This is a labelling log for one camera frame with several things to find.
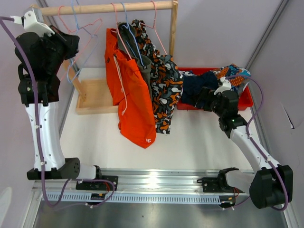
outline wooden clothes rack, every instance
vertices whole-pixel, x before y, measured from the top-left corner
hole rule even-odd
[[[155,10],[152,2],[136,2],[125,3],[126,11],[144,11]],[[157,10],[171,10],[171,24],[170,24],[170,42],[169,54],[173,56],[175,31],[177,20],[178,0],[156,1]],[[117,12],[124,12],[122,4],[115,4]],[[42,16],[57,16],[59,7],[44,7],[40,8]],[[74,6],[76,14],[93,14],[93,13],[109,13],[115,12],[112,4],[100,5],[79,5]],[[71,6],[63,6],[60,8],[61,15],[73,15]],[[68,68],[69,62],[64,61],[63,66]],[[72,80],[75,76],[74,70],[69,70],[69,78]],[[76,77],[73,80],[73,86],[78,91],[78,102],[76,112],[78,114],[97,114],[97,113],[115,113],[118,106],[113,106],[112,96],[106,83],[106,79],[86,79],[81,82]]]

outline gray floor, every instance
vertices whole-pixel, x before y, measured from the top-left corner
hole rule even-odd
[[[58,208],[74,204],[62,202]],[[35,228],[286,228],[283,213],[251,201],[232,210],[190,204],[106,203],[54,211],[41,202]]]

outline orange pants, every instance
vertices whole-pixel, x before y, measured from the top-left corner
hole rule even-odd
[[[118,49],[114,31],[113,28],[106,31],[104,59],[113,105],[118,105],[118,128],[131,142],[147,148],[156,138],[149,89],[135,60],[127,60]]]

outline camouflage garment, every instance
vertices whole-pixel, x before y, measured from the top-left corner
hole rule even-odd
[[[182,95],[183,76],[179,73],[173,57],[160,55],[146,33],[142,20],[133,20],[136,41],[142,55],[151,61],[152,107],[157,133],[170,133],[175,105]]]

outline white drawstring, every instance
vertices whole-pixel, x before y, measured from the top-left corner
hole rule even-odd
[[[125,98],[125,109],[122,111],[122,115],[124,115],[124,113],[125,113],[125,111],[127,110],[127,107],[128,107],[127,95],[125,94],[125,91],[124,91],[122,74],[120,73],[120,68],[119,68],[118,62],[116,60],[116,56],[114,56],[114,62],[115,62],[115,65],[116,65],[119,81],[120,81],[120,84],[122,85],[122,91],[123,91],[124,98]]]

